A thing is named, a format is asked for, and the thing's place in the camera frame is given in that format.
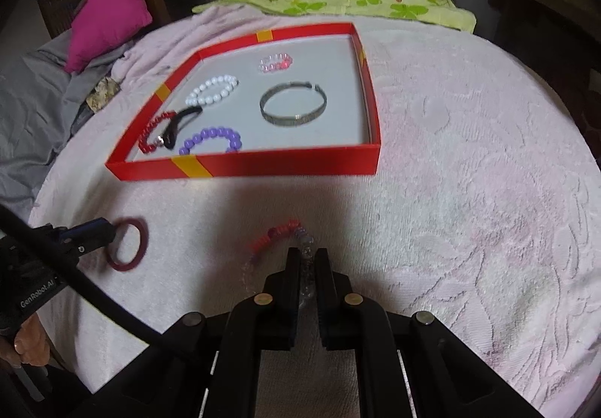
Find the left hand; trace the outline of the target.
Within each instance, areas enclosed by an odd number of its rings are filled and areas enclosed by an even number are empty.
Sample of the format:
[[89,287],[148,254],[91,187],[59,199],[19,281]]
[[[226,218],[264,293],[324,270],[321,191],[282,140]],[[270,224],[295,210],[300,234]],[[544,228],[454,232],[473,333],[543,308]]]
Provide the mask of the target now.
[[42,367],[50,362],[50,342],[37,313],[23,322],[13,343],[1,338],[0,355],[13,367]]

